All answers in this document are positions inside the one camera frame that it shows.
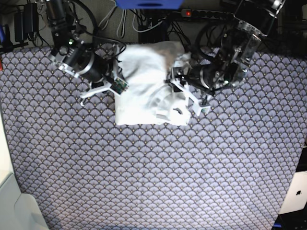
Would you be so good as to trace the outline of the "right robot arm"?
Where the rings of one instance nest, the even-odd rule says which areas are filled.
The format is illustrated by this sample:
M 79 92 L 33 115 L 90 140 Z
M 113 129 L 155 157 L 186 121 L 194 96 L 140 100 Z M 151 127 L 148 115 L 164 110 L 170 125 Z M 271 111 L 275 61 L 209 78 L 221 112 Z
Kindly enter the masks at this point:
M 78 4 L 89 15 L 93 32 L 88 32 L 80 24 L 75 8 L 69 4 Z M 128 89 L 119 67 L 118 56 L 126 49 L 126 44 L 97 35 L 98 25 L 94 15 L 79 0 L 46 0 L 44 2 L 47 21 L 51 30 L 54 47 L 49 54 L 50 61 L 65 73 L 74 78 L 83 77 L 89 81 L 89 87 L 80 94 L 84 102 L 95 94 L 110 91 L 120 96 Z M 106 44 L 111 45 L 111 52 L 101 57 L 95 52 L 93 44 L 85 43 L 80 34 L 85 33 Z

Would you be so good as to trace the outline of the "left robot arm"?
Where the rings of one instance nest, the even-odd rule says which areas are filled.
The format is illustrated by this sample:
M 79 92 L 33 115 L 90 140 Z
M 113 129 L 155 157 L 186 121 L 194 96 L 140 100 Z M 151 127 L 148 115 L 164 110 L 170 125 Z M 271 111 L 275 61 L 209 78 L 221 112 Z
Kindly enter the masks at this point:
M 242 0 L 233 18 L 226 22 L 231 28 L 218 37 L 220 48 L 214 57 L 201 50 L 200 42 L 205 32 L 219 22 L 209 23 L 199 31 L 195 48 L 210 63 L 173 67 L 168 80 L 192 100 L 196 115 L 209 113 L 208 101 L 216 92 L 236 88 L 245 80 L 254 53 L 284 4 L 284 0 Z

